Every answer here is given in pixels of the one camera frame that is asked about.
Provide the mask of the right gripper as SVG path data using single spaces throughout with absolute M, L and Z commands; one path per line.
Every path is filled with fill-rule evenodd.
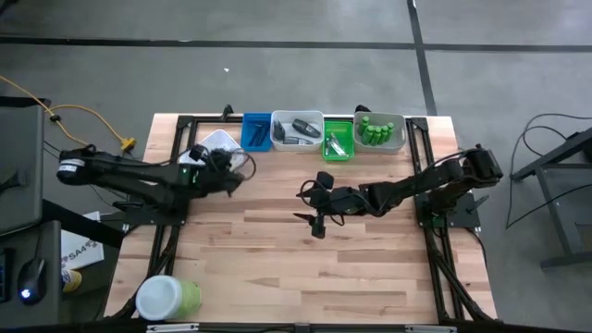
M 337 188 L 332 191 L 314 190 L 309 205 L 324 215 L 362 216 L 370 208 L 362 194 L 354 188 Z M 323 239 L 326 235 L 325 217 L 293 213 L 294 216 L 312 221 L 312 235 Z

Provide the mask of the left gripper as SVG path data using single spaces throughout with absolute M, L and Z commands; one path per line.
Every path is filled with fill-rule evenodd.
M 213 150 L 203 166 L 193 175 L 192 184 L 202 195 L 224 191 L 228 197 L 239 188 L 245 176 L 238 170 L 230 169 L 231 154 L 225 150 Z M 231 176 L 239 181 L 231 181 Z

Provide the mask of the white lattice basket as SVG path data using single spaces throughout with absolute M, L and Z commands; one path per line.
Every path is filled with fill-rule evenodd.
M 226 131 L 222 129 L 217 129 L 212 132 L 205 137 L 200 144 L 209 152 L 212 152 L 215 149 L 234 152 L 234 155 L 230 159 L 231 171 L 236 170 L 246 162 L 246 156 L 243 154 L 244 150 Z

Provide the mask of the silver metal nail clipper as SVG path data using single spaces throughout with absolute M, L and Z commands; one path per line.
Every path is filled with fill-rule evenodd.
M 339 156 L 347 156 L 347 153 L 345 152 L 345 150 L 341 147 L 341 145 L 339 144 L 339 141 L 337 139 L 337 137 L 335 136 L 334 133 L 331 133 L 328 137 L 327 137 L 327 146 L 333 150 L 333 152 L 336 155 Z

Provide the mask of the blue plastic basket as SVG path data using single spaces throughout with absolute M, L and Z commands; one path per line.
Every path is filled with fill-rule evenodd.
M 245 113 L 242 118 L 240 146 L 245 152 L 267 152 L 271 149 L 271 133 L 269 130 L 265 141 L 259 146 L 249 146 L 251 139 L 253 125 L 261 124 L 264 127 L 270 126 L 271 130 L 271 114 L 270 113 Z

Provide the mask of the green plastic basket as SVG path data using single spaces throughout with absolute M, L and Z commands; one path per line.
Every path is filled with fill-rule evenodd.
M 347 156 L 336 155 L 327 146 L 327 137 L 334 133 L 339 144 L 347 153 Z M 353 124 L 348 121 L 326 120 L 324 123 L 324 140 L 322 142 L 321 154 L 328 162 L 342 162 L 354 158 Z

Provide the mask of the beige plastic bin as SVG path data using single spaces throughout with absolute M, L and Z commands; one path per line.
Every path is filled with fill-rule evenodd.
M 382 144 L 371 145 L 362 142 L 362 135 L 359 133 L 359 126 L 364 117 L 369 118 L 369 124 L 372 126 L 387 126 L 388 123 L 394 125 L 390 138 Z M 406 118 L 399 114 L 379 113 L 379 112 L 356 112 L 353 116 L 354 125 L 354 145 L 356 153 L 372 154 L 397 154 L 407 143 Z
M 310 123 L 313 127 L 321 132 L 319 138 L 311 138 L 297 132 L 292 127 L 292 121 L 299 118 Z M 285 137 L 293 136 L 300 137 L 312 141 L 312 145 L 286 145 L 283 142 L 277 142 L 273 137 L 273 122 L 278 120 L 283 125 L 286 132 Z M 282 152 L 317 152 L 321 143 L 324 140 L 324 115 L 318 110 L 276 110 L 271 115 L 271 141 L 273 147 Z

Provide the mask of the green canister white lid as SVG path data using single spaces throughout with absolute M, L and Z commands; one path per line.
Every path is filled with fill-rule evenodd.
M 184 319 L 201 307 L 202 298 L 202 290 L 195 282 L 156 275 L 140 285 L 135 305 L 143 319 Z

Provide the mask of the white printed carton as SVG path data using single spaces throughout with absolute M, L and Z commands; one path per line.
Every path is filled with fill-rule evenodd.
M 61 267 L 77 270 L 97 264 L 105 259 L 104 246 L 78 234 L 61 231 Z

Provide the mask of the yellow white small object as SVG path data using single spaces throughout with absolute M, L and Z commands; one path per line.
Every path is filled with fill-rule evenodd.
M 61 270 L 61 289 L 65 293 L 76 290 L 82 282 L 82 274 L 75 270 Z

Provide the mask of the dark grey desk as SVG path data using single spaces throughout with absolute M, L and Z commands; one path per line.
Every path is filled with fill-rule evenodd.
M 59 224 L 47 222 L 0 237 L 0 250 L 4 249 L 9 250 L 12 258 L 6 274 L 9 299 L 0 302 L 0 330 L 58 324 L 61 302 Z M 45 294 L 37 303 L 27 305 L 19 298 L 19 271 L 34 257 L 44 260 Z

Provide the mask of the dark side table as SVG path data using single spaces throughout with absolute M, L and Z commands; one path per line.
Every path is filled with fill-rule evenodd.
M 43 110 L 0 107 L 0 235 L 38 223 L 43 206 Z

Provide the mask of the black computer mouse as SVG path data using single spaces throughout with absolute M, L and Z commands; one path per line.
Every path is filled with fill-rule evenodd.
M 18 297 L 25 305 L 40 302 L 46 292 L 45 261 L 33 258 L 26 262 L 18 273 Z

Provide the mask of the black device blue lights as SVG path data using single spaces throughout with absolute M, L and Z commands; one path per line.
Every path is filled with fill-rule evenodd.
M 0 303 L 8 302 L 11 298 L 11 281 L 15 250 L 0 249 Z

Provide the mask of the grey metal stand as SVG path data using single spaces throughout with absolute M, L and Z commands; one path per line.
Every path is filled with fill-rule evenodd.
M 592 150 L 592 128 L 578 133 L 557 148 L 543 154 L 527 166 L 511 173 L 519 182 L 536 177 L 549 211 L 563 254 L 540 263 L 543 269 L 592 263 L 592 249 L 579 228 L 592 228 L 592 160 L 569 163 L 567 160 L 585 150 Z

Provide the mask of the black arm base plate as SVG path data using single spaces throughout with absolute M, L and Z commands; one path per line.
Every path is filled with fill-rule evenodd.
M 125 224 L 136 226 L 181 226 L 189 210 L 187 202 L 174 204 L 170 208 L 144 202 L 113 202 L 113 205 L 125 214 Z
M 477 228 L 480 220 L 477 204 L 472 193 L 467 192 L 456 204 L 443 213 L 434 213 L 425 193 L 414 198 L 417 223 L 421 228 Z

